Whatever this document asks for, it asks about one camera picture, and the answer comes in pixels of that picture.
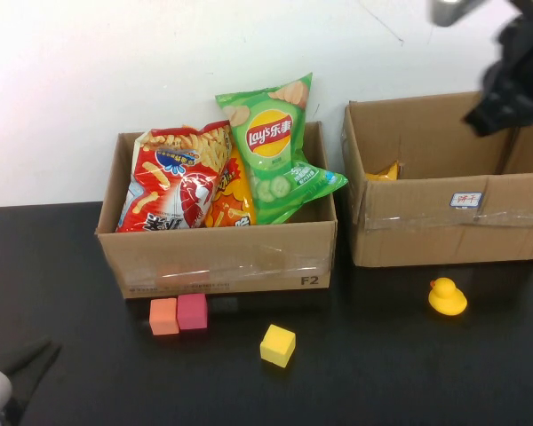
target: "green chip bag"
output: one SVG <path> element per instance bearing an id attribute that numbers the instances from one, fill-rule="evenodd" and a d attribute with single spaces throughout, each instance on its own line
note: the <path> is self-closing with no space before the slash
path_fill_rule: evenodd
<path id="1" fill-rule="evenodd" d="M 284 86 L 218 95 L 243 156 L 257 224 L 281 224 L 304 203 L 347 183 L 309 164 L 302 152 L 312 74 Z"/>

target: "black table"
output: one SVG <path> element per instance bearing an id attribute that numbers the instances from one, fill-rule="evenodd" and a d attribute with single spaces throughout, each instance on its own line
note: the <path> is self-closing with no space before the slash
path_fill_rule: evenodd
<path id="1" fill-rule="evenodd" d="M 0 209 L 0 351 L 63 343 L 23 425 L 533 424 L 533 262 L 361 269 L 340 235 L 330 291 L 214 297 L 207 333 L 156 339 L 99 209 Z M 427 305 L 439 276 L 464 315 Z M 297 333 L 286 370 L 260 360 L 270 323 Z"/>

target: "white wall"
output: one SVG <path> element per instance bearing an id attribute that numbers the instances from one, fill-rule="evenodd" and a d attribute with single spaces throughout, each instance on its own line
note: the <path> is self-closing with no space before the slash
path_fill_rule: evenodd
<path id="1" fill-rule="evenodd" d="M 349 99 L 478 88 L 513 15 L 494 1 L 434 28 L 426 0 L 1 0 L 0 206 L 101 200 L 118 132 L 202 126 L 223 118 L 215 94 L 309 71 L 339 169 Z"/>

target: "yellow rubber duck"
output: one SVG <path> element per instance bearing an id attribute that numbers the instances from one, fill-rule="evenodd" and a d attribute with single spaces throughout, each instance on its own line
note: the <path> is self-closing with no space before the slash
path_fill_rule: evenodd
<path id="1" fill-rule="evenodd" d="M 449 278 L 431 281 L 430 287 L 433 289 L 428 295 L 428 302 L 436 311 L 444 315 L 458 315 L 468 305 L 464 293 L 458 290 L 454 281 Z"/>

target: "lay's logo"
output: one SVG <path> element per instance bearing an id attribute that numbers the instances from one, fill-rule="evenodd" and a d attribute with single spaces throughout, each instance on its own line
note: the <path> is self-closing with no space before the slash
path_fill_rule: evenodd
<path id="1" fill-rule="evenodd" d="M 284 149 L 290 141 L 291 132 L 290 115 L 275 110 L 265 111 L 251 122 L 247 130 L 247 145 L 253 153 L 271 157 Z"/>

